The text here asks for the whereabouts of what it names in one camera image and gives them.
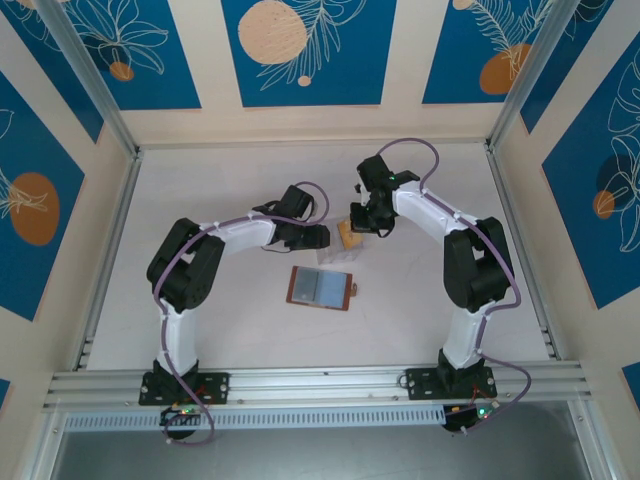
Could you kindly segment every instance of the wall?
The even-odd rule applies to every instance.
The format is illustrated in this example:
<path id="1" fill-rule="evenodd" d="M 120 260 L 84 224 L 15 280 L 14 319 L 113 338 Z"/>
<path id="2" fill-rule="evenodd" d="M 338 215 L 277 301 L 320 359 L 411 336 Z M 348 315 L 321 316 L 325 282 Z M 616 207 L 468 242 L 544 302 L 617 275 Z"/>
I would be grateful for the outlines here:
<path id="1" fill-rule="evenodd" d="M 614 133 L 607 130 L 607 119 L 615 88 L 606 109 L 595 114 L 593 107 L 601 96 L 599 85 L 638 35 L 639 15 L 636 0 L 614 0 L 531 134 L 518 119 L 498 149 L 553 321 L 566 340 L 570 358 L 582 361 L 627 478 L 640 478 L 640 412 L 621 372 L 623 366 L 640 361 L 640 289 L 633 289 L 640 251 L 618 251 L 622 248 L 618 205 L 597 216 L 594 211 L 597 201 L 593 198 L 602 190 L 596 188 L 596 176 L 606 158 L 601 155 L 601 143 L 604 151 L 613 153 L 610 137 Z M 592 95 L 596 100 L 590 102 Z M 583 107 L 587 117 L 580 116 Z M 592 130 L 592 125 L 600 123 L 601 130 Z M 593 179 L 582 183 L 583 172 L 591 172 Z M 557 180 L 561 174 L 571 181 Z M 558 205 L 563 206 L 562 214 Z M 593 221 L 593 228 L 575 234 L 575 225 Z M 594 262 L 609 263 L 609 269 L 602 267 L 604 282 L 594 278 Z M 635 273 L 625 278 L 627 267 Z M 631 285 L 630 292 L 619 289 L 617 299 L 602 294 L 607 287 L 603 283 L 619 286 L 622 280 Z"/>
<path id="2" fill-rule="evenodd" d="M 104 18 L 86 9 L 80 15 L 76 0 L 62 4 L 143 145 L 485 138 L 551 4 L 505 0 L 512 21 L 527 8 L 537 16 L 535 26 L 503 42 L 495 37 L 509 30 L 509 16 L 493 12 L 500 28 L 483 30 L 486 16 L 469 0 L 118 0 L 109 9 L 106 0 L 87 1 L 109 25 L 147 22 L 127 24 L 126 35 L 107 45 Z M 296 29 L 320 5 L 325 16 Z M 282 34 L 278 16 L 289 22 Z M 317 38 L 311 25 L 320 25 Z M 273 35 L 260 37 L 268 28 Z M 98 44 L 107 46 L 98 51 Z"/>
<path id="3" fill-rule="evenodd" d="M 51 373 L 68 369 L 76 353 L 73 347 L 82 334 L 83 317 L 128 160 L 106 128 L 94 143 L 2 14 L 0 72 L 84 173 L 35 315 L 30 318 L 31 315 L 0 308 L 0 378 L 11 382 L 0 418 L 0 478 L 9 479 L 17 475 L 22 455 L 30 448 L 27 442 L 33 438 L 32 422 L 41 410 Z M 20 128 L 16 118 L 10 133 L 22 135 L 25 152 L 31 144 L 42 141 L 35 131 L 20 132 Z M 55 160 L 51 151 L 45 155 L 36 160 L 44 163 Z M 21 157 L 18 151 L 15 157 L 0 158 L 0 163 L 8 171 L 33 160 Z M 62 191 L 58 194 L 62 209 Z M 9 217 L 0 220 L 3 226 L 11 225 Z M 0 273 L 5 291 L 12 288 L 15 275 L 16 272 L 6 269 Z"/>

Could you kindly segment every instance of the cable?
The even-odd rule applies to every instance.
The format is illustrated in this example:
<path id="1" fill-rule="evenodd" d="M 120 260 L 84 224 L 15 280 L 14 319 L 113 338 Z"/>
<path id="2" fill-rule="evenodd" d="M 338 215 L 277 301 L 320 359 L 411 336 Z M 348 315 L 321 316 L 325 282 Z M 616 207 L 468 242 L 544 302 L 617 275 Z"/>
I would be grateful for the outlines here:
<path id="1" fill-rule="evenodd" d="M 271 250 L 269 248 L 266 247 L 260 247 L 262 250 L 264 250 L 265 252 L 269 252 L 269 253 L 280 253 L 280 254 L 287 254 L 287 253 L 291 253 L 291 249 L 287 250 L 287 251 L 281 251 L 281 250 Z"/>
<path id="2" fill-rule="evenodd" d="M 440 154 L 438 153 L 438 150 L 436 149 L 436 147 L 434 147 L 430 142 L 428 142 L 426 140 L 423 140 L 421 138 L 406 137 L 406 138 L 399 138 L 397 140 L 393 140 L 392 142 L 387 143 L 380 150 L 378 150 L 377 155 L 382 154 L 382 152 L 384 152 L 387 148 L 389 148 L 392 145 L 395 145 L 395 144 L 398 144 L 398 143 L 405 143 L 405 142 L 420 143 L 420 144 L 428 147 L 429 149 L 431 149 L 431 151 L 435 155 L 435 162 L 433 164 L 433 167 L 431 167 L 431 170 L 429 170 L 427 172 L 427 174 L 424 177 L 422 177 L 422 179 L 420 180 L 420 192 L 422 193 L 422 196 L 424 198 L 426 198 L 427 200 L 431 201 L 432 203 L 434 203 L 435 205 L 437 205 L 438 207 L 440 207 L 445 212 L 447 212 L 454 219 L 456 219 L 457 221 L 459 221 L 460 223 L 462 223 L 466 227 L 470 228 L 471 231 L 474 232 L 484 242 L 484 244 L 487 246 L 489 251 L 493 254 L 495 259 L 498 261 L 498 264 L 500 265 L 500 267 L 502 268 L 502 271 L 504 272 L 504 274 L 506 275 L 507 279 L 509 280 L 509 284 L 511 285 L 511 288 L 513 289 L 513 293 L 515 294 L 515 297 L 516 297 L 515 300 L 513 301 L 513 303 L 507 303 L 507 304 L 502 304 L 502 305 L 493 305 L 493 306 L 491 306 L 491 307 L 489 307 L 487 309 L 487 311 L 482 316 L 482 320 L 481 320 L 481 323 L 480 323 L 480 328 L 478 330 L 478 338 L 476 339 L 476 345 L 475 345 L 476 352 L 481 358 L 483 358 L 483 359 L 485 359 L 485 360 L 487 360 L 489 362 L 493 362 L 493 363 L 497 363 L 498 365 L 502 365 L 503 367 L 507 367 L 507 368 L 511 368 L 513 370 L 517 370 L 518 372 L 521 372 L 526 377 L 526 380 L 527 380 L 527 383 L 526 383 L 524 389 L 518 395 L 516 395 L 516 397 L 512 401 L 510 401 L 506 405 L 498 408 L 493 413 L 493 415 L 491 415 L 487 419 L 487 420 L 491 420 L 494 417 L 496 417 L 499 413 L 501 413 L 504 410 L 508 409 L 512 405 L 515 405 L 516 403 L 518 403 L 522 399 L 522 397 L 524 397 L 527 394 L 527 392 L 529 392 L 529 389 L 531 388 L 531 383 L 532 383 L 531 375 L 524 368 L 519 367 L 518 365 L 515 365 L 515 364 L 510 363 L 510 362 L 506 362 L 506 361 L 503 361 L 503 360 L 497 360 L 495 358 L 489 357 L 489 356 L 485 355 L 482 352 L 482 349 L 480 348 L 480 345 L 482 343 L 482 338 L 484 337 L 484 332 L 485 332 L 486 327 L 487 327 L 487 321 L 488 321 L 489 316 L 492 313 L 500 311 L 500 310 L 507 310 L 507 309 L 512 309 L 512 308 L 519 307 L 520 304 L 522 303 L 522 294 L 520 292 L 520 289 L 518 288 L 518 285 L 516 283 L 515 277 L 513 276 L 513 273 L 511 273 L 511 269 L 507 265 L 507 262 L 504 260 L 504 258 L 502 258 L 502 255 L 500 254 L 500 252 L 498 251 L 496 246 L 491 242 L 491 240 L 489 240 L 489 238 L 475 224 L 471 223 L 469 220 L 467 220 L 463 216 L 458 215 L 458 212 L 456 212 L 455 210 L 450 208 L 448 205 L 446 205 L 445 203 L 443 203 L 440 200 L 438 200 L 436 197 L 431 195 L 427 189 L 424 188 L 424 185 L 427 182 L 427 180 L 429 179 L 429 177 L 431 177 L 431 175 L 433 175 L 435 173 L 436 169 L 440 165 Z M 467 432 L 470 432 L 470 431 L 480 427 L 480 425 L 483 425 L 485 423 L 487 423 L 487 421 L 480 422 L 480 423 L 478 423 L 478 424 L 476 424 L 476 425 L 474 425 L 474 426 L 472 426 L 470 428 L 467 428 L 466 431 L 465 431 L 465 434 Z"/>
<path id="3" fill-rule="evenodd" d="M 218 228 L 227 227 L 229 225 L 235 225 L 236 223 L 242 223 L 247 221 L 251 222 L 255 220 L 278 220 L 281 222 L 292 223 L 294 225 L 300 225 L 300 226 L 319 225 L 325 218 L 327 218 L 327 215 L 329 214 L 329 208 L 330 208 L 329 197 L 327 196 L 327 193 L 322 189 L 322 187 L 320 187 L 320 185 L 316 183 L 304 181 L 304 182 L 298 182 L 295 184 L 296 187 L 300 185 L 309 185 L 311 187 L 316 188 L 324 198 L 325 210 L 324 210 L 324 213 L 317 220 L 314 220 L 312 222 L 303 222 L 300 220 L 294 220 L 292 218 L 280 217 L 276 215 L 252 215 L 252 216 L 247 215 L 245 217 L 239 217 L 239 218 L 234 218 L 233 220 L 227 220 L 226 222 L 222 222 L 218 225 L 212 225 L 211 227 L 201 230 L 197 234 L 195 234 L 193 237 L 191 237 L 189 241 L 187 241 L 183 245 L 183 247 L 178 251 L 178 253 L 175 254 L 175 256 L 171 259 L 171 261 L 167 265 L 167 268 L 165 268 L 164 272 L 162 272 L 162 275 L 160 275 L 160 278 L 158 279 L 158 283 L 156 284 L 156 287 L 153 289 L 153 298 L 156 304 L 158 305 L 158 307 L 160 307 L 160 311 L 162 312 L 162 329 L 160 333 L 160 344 L 162 346 L 164 359 L 167 362 L 167 365 L 169 366 L 169 370 L 171 370 L 171 374 L 175 377 L 178 384 L 180 384 L 180 386 L 184 389 L 184 391 L 187 392 L 187 395 L 191 397 L 191 399 L 195 402 L 195 404 L 198 405 L 202 413 L 204 413 L 205 416 L 207 417 L 207 421 L 211 426 L 211 429 L 209 430 L 209 435 L 207 436 L 207 438 L 198 442 L 187 443 L 187 442 L 177 442 L 171 439 L 171 437 L 169 436 L 169 426 L 171 425 L 171 422 L 167 422 L 163 430 L 164 436 L 167 438 L 167 443 L 173 443 L 175 445 L 182 445 L 185 447 L 197 447 L 201 445 L 206 445 L 213 440 L 215 427 L 214 427 L 213 417 L 211 416 L 209 409 L 200 400 L 200 398 L 198 398 L 198 396 L 193 392 L 193 390 L 191 390 L 189 385 L 187 385 L 187 383 L 182 379 L 180 374 L 178 374 L 175 368 L 175 365 L 171 361 L 171 356 L 169 355 L 169 350 L 167 348 L 167 324 L 168 324 L 167 320 L 169 318 L 169 309 L 160 299 L 160 292 L 162 291 L 162 286 L 164 285 L 164 282 L 167 280 L 167 277 L 171 273 L 171 270 L 173 270 L 173 268 L 176 266 L 176 264 L 182 258 L 182 256 L 187 252 L 187 250 L 189 250 L 193 246 L 193 244 L 195 244 L 198 240 L 200 240 L 202 237 L 207 235 L 209 232 L 212 232 L 213 230 L 216 230 Z"/>

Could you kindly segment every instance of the blue panel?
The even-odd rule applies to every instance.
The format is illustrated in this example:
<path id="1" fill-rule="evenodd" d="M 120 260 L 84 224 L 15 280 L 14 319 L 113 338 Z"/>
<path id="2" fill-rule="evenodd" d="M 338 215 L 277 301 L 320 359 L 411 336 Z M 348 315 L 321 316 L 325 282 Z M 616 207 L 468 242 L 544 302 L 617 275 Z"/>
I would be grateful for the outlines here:
<path id="1" fill-rule="evenodd" d="M 0 73 L 0 306 L 33 320 L 84 173 Z"/>
<path id="2" fill-rule="evenodd" d="M 200 108 L 167 0 L 63 6 L 122 110 Z"/>
<path id="3" fill-rule="evenodd" d="M 378 105 L 395 0 L 222 0 L 245 107 Z"/>
<path id="4" fill-rule="evenodd" d="M 640 35 L 543 163 L 598 308 L 640 286 Z"/>
<path id="5" fill-rule="evenodd" d="M 17 0 L 0 0 L 0 10 L 95 143 L 104 121 L 40 16 Z"/>
<path id="6" fill-rule="evenodd" d="M 450 0 L 423 103 L 502 102 L 551 4 Z"/>
<path id="7" fill-rule="evenodd" d="M 614 0 L 582 0 L 527 97 L 520 115 L 529 132 L 569 74 Z"/>
<path id="8" fill-rule="evenodd" d="M 622 372 L 624 373 L 624 378 L 627 379 L 636 405 L 640 409 L 640 362 L 624 367 Z"/>
<path id="9" fill-rule="evenodd" d="M 323 307 L 342 308 L 346 288 L 346 273 L 321 272 L 314 303 Z"/>
<path id="10" fill-rule="evenodd" d="M 0 378 L 0 412 L 2 411 L 2 405 L 4 405 L 4 399 L 7 398 L 9 393 L 9 382 Z"/>

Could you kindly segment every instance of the white table surface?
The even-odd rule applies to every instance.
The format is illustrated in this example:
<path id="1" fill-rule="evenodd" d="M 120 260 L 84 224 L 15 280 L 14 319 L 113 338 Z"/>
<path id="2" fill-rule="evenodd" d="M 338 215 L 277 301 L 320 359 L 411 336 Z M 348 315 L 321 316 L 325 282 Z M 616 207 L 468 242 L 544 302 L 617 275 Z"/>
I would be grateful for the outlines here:
<path id="1" fill-rule="evenodd" d="M 160 149 L 145 152 L 88 369 L 148 369 L 160 336 L 158 310 L 145 278 L 149 262 L 173 223 L 224 221 L 277 200 L 301 180 L 322 185 L 331 217 L 346 216 L 358 200 L 356 166 L 379 143 L 274 144 L 251 147 Z M 480 144 L 440 144 L 441 165 L 430 188 L 479 218 L 495 216 L 508 230 Z M 418 144 L 384 155 L 396 173 L 418 175 L 433 162 Z M 483 348 L 512 361 L 545 360 L 547 350 L 509 237 L 517 310 L 493 316 Z M 349 272 L 358 284 L 348 312 L 285 302 L 291 268 L 316 266 L 314 251 L 288 255 L 246 250 L 220 264 L 213 290 L 198 308 L 201 367 L 310 367 L 432 363 L 449 330 L 453 304 L 442 284 L 443 253 L 435 240 L 406 219 L 387 239 L 367 236 Z"/>

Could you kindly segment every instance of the black mounting plate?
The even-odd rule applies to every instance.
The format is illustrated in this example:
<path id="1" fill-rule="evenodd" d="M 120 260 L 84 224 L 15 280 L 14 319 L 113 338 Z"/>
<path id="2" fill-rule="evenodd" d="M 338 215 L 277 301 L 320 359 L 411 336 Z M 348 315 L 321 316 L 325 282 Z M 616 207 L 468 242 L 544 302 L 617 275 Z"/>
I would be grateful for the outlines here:
<path id="1" fill-rule="evenodd" d="M 198 398 L 205 405 L 226 405 L 229 394 L 229 377 L 228 373 L 195 373 L 189 379 L 189 384 Z M 193 400 L 187 393 L 179 388 L 178 394 L 169 393 L 162 384 L 158 382 L 154 372 L 147 372 L 142 377 L 142 386 L 140 387 L 139 405 L 144 406 L 169 406 L 174 403 L 192 404 Z"/>
<path id="2" fill-rule="evenodd" d="M 409 400 L 470 400 L 473 397 L 474 386 L 491 398 L 498 395 L 493 371 L 489 367 L 482 367 L 474 375 L 468 376 L 449 389 L 444 387 L 435 367 L 409 368 L 405 371 L 405 376 Z"/>

